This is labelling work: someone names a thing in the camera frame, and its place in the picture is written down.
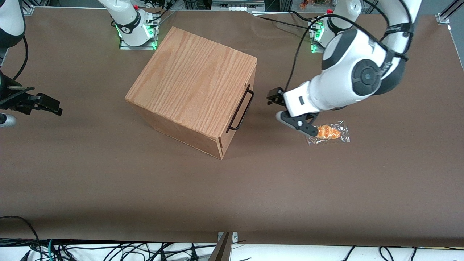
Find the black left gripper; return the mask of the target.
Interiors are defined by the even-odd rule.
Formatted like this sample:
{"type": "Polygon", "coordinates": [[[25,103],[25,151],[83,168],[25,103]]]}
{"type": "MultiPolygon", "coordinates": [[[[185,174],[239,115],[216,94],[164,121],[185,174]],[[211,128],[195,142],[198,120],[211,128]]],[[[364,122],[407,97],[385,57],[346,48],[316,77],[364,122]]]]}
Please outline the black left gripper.
{"type": "Polygon", "coordinates": [[[268,105],[278,104],[280,106],[286,106],[284,93],[284,89],[280,87],[270,90],[267,95],[268,105]]]}

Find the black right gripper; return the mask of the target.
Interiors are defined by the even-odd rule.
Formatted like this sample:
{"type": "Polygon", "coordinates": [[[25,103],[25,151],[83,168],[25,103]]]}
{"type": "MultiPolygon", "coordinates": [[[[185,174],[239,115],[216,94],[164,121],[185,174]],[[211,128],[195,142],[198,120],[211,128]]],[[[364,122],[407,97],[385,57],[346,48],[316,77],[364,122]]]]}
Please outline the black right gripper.
{"type": "Polygon", "coordinates": [[[28,108],[21,104],[27,102],[31,96],[28,91],[34,90],[34,87],[23,86],[3,86],[0,88],[1,101],[0,108],[2,110],[12,110],[21,113],[31,113],[32,110],[48,111],[57,116],[61,116],[63,109],[60,108],[60,102],[46,94],[37,94],[37,105],[28,105],[28,108]]]}

